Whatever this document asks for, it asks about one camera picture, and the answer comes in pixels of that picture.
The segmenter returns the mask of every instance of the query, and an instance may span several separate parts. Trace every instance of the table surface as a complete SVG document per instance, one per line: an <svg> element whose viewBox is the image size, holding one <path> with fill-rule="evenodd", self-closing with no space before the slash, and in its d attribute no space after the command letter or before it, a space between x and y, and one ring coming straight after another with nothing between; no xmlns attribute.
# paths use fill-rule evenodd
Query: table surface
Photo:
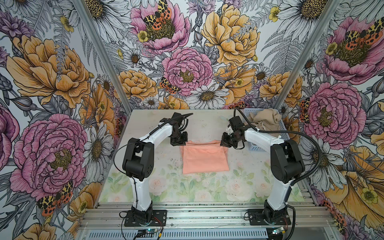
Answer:
<svg viewBox="0 0 384 240"><path fill-rule="evenodd" d="M233 110L133 110L122 136L119 148L132 137L139 138L154 129L162 118L173 113L193 113L186 128L188 140L209 142L221 140ZM121 167L125 147L116 153L115 162ZM153 202L264 202L273 185L270 156L267 152L242 150L228 151L228 172L183 174L180 148L164 140L155 149L154 169L149 177L149 191ZM129 178L112 164L104 183L99 202L132 202ZM303 202L297 186L289 201Z"/></svg>

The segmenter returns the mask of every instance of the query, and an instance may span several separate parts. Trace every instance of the purple flower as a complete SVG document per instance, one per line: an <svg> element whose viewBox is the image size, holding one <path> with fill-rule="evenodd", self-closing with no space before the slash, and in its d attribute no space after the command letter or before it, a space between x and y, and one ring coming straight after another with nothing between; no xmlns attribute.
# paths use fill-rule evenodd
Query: purple flower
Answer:
<svg viewBox="0 0 384 240"><path fill-rule="evenodd" d="M0 47L0 67L3 67L3 68L6 67L7 56L9 56L9 54L4 49L4 47Z"/></svg>
<svg viewBox="0 0 384 240"><path fill-rule="evenodd" d="M370 240L369 233L360 226L359 222L351 216L344 215L347 222L349 240Z"/></svg>
<svg viewBox="0 0 384 240"><path fill-rule="evenodd" d="M193 48L179 48L171 57L162 62L164 77L169 83L181 89L182 96L191 95L191 91L202 85L209 85L213 78L213 69L208 56Z"/></svg>
<svg viewBox="0 0 384 240"><path fill-rule="evenodd" d="M310 97L307 112L310 122L304 124L305 133L335 150L349 146L363 131L367 118L359 92L347 83L322 83Z"/></svg>
<svg viewBox="0 0 384 240"><path fill-rule="evenodd" d="M22 35L31 37L35 35L35 30L29 27L28 23L12 17L9 12L0 12L0 32L7 34L10 38L21 38Z"/></svg>
<svg viewBox="0 0 384 240"><path fill-rule="evenodd" d="M12 142L19 134L20 128L16 118L8 109L0 106L0 170L5 167L12 152Z"/></svg>
<svg viewBox="0 0 384 240"><path fill-rule="evenodd" d="M56 195L70 181L77 187L86 171L81 165L87 140L80 123L65 114L32 123L14 146L17 168L10 178L11 189L38 200Z"/></svg>
<svg viewBox="0 0 384 240"><path fill-rule="evenodd" d="M353 50L346 49L345 34L348 31L368 29L373 21L358 21L358 18L347 17L328 39L325 59L317 66L327 76L338 81L349 81L357 85L366 82L384 68L384 38L372 45L365 42Z"/></svg>
<svg viewBox="0 0 384 240"><path fill-rule="evenodd" d="M164 52L172 52L176 48L185 46L189 39L190 23L189 18L184 18L184 15L180 13L179 6L172 5L170 1L168 7L172 11L170 20L166 20L165 26L159 30L153 30L151 27L147 27L144 23L144 18L149 15L154 15L157 11L157 3L155 7L148 6L144 8L142 5L140 8L131 9L131 33L138 36L138 39L148 53L146 55L159 55Z"/></svg>
<svg viewBox="0 0 384 240"><path fill-rule="evenodd" d="M234 8L240 9L244 4L244 0L224 0L224 4L233 5Z"/></svg>
<svg viewBox="0 0 384 240"><path fill-rule="evenodd" d="M189 15L195 12L203 12L208 15L210 12L215 11L216 0L189 0L187 4L189 5Z"/></svg>

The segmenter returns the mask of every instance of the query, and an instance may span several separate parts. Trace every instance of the moth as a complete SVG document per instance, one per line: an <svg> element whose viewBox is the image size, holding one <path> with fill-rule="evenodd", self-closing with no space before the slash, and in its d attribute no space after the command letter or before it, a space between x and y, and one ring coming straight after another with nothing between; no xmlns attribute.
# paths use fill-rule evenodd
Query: moth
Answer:
<svg viewBox="0 0 384 240"><path fill-rule="evenodd" d="M360 32L351 30L345 33L345 48L349 51L354 50L356 47L362 48L363 44L372 45L377 42L383 33L381 30L384 29L384 17L377 20L368 29Z"/></svg>
<svg viewBox="0 0 384 240"><path fill-rule="evenodd" d="M159 0L155 15L146 16L144 23L153 30L160 30L166 20L171 19L172 10L168 7L167 0Z"/></svg>

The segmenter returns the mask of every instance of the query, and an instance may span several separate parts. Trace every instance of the folded shirt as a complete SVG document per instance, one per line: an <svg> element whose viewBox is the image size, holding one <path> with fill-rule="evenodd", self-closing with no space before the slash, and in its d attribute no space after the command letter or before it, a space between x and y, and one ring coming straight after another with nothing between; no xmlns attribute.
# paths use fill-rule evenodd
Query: folded shirt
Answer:
<svg viewBox="0 0 384 240"><path fill-rule="evenodd" d="M229 171L228 148L220 146L219 140L203 143L189 141L180 146L180 152L183 174Z"/></svg>

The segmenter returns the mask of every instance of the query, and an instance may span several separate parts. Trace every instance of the white basket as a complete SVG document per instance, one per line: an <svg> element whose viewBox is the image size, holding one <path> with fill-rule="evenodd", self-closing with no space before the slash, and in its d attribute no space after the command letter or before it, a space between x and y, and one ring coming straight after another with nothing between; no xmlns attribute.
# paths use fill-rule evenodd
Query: white basket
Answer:
<svg viewBox="0 0 384 240"><path fill-rule="evenodd" d="M264 110L264 108L244 108L244 114L245 114L245 116L249 117L250 113L256 114L262 110ZM280 120L279 126L280 126L280 130L286 130L284 123L283 123L283 120ZM284 140L290 139L288 133L280 133L280 136ZM249 148L248 148L249 151L263 151L263 152L265 152L261 147L254 145L251 142L248 142L248 146L249 146Z"/></svg>

